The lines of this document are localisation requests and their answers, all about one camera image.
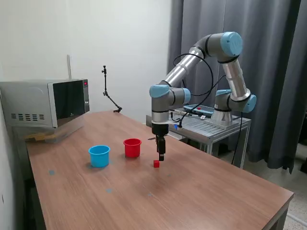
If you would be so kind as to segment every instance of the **black cable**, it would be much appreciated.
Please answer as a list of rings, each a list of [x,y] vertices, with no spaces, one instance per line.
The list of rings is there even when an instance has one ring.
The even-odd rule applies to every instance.
[[[180,121],[180,118],[177,118],[176,120],[173,118],[173,112],[171,112],[171,119],[174,122],[179,122]]]
[[[234,164],[236,149],[238,148],[238,144],[239,144],[239,140],[240,140],[240,134],[241,134],[241,128],[242,128],[242,118],[243,118],[243,113],[241,112],[241,123],[240,123],[239,136],[238,136],[238,141],[236,142],[236,148],[235,148],[234,156],[232,157],[231,164]]]
[[[200,60],[202,60],[202,61],[208,66],[208,68],[209,68],[209,70],[210,70],[210,73],[211,73],[211,88],[209,89],[209,92],[208,92],[207,96],[206,96],[199,104],[197,104],[197,105],[194,106],[192,109],[190,109],[190,112],[191,112],[191,111],[193,111],[196,107],[198,107],[200,104],[202,104],[202,103],[209,97],[209,95],[210,95],[212,89],[214,88],[214,86],[213,86],[213,72],[212,72],[212,69],[211,69],[210,65],[205,61],[205,59],[203,59],[202,57],[199,57],[199,56],[197,56],[197,55],[195,55],[195,54],[189,54],[189,53],[181,54],[181,55],[177,56],[177,57],[174,59],[173,64],[174,64],[174,62],[175,62],[175,60],[176,60],[177,58],[182,57],[182,56],[185,56],[185,55],[192,55],[192,56],[195,56],[195,57],[199,58]],[[181,120],[180,120],[180,122],[179,122],[179,127],[180,127],[180,128],[182,128],[182,120],[184,119],[184,117],[185,117],[188,113],[189,113],[189,111],[187,111],[187,112],[182,116],[182,118],[181,118]]]
[[[223,77],[226,77],[226,75],[221,76],[221,77],[219,78],[219,80],[213,85],[213,88],[220,82],[220,80],[221,80]],[[197,97],[198,97],[198,96],[203,96],[203,95],[209,93],[209,91],[210,91],[210,90],[208,90],[207,92],[204,92],[204,93],[202,93],[202,94],[192,94],[192,93],[191,93],[191,95],[197,96]]]

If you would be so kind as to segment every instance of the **blue joint cap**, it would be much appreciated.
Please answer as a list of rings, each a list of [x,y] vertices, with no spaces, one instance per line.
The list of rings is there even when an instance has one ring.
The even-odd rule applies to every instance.
[[[215,96],[230,93],[231,90],[217,90]]]
[[[255,108],[256,102],[257,102],[257,97],[256,95],[252,94],[250,98],[248,99],[248,102],[245,104],[242,112],[249,113],[253,111],[253,109]]]
[[[226,32],[221,38],[221,47],[224,53],[230,57],[235,57],[241,54],[243,41],[241,36],[236,32]]]
[[[168,85],[152,85],[149,89],[149,95],[153,98],[162,97],[169,92]]]
[[[184,102],[183,104],[188,103],[191,100],[191,92],[187,88],[182,88],[184,91]]]

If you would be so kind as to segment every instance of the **red cup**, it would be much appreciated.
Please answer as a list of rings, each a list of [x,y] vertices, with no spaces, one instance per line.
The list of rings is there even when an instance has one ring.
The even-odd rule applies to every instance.
[[[139,157],[141,151],[141,140],[137,138],[130,138],[124,140],[125,156],[126,157]]]

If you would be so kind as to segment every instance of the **microwave door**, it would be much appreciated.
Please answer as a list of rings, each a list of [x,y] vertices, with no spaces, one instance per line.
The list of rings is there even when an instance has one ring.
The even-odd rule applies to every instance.
[[[85,113],[83,81],[53,84],[58,127]]]

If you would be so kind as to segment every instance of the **white wall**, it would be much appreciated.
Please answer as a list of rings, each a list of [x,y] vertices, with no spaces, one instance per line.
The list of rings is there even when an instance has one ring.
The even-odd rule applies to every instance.
[[[0,63],[0,79],[3,73]],[[0,102],[0,229],[14,230],[22,226],[23,191],[20,171],[6,131]]]
[[[63,0],[2,0],[0,61],[6,80],[68,78],[68,14]]]
[[[5,80],[89,79],[92,112],[115,109],[145,121],[149,87],[165,78],[171,0],[5,0],[0,61]]]
[[[116,109],[145,121],[151,114],[149,88],[165,78],[171,0],[71,0],[73,78],[88,78],[91,111]]]

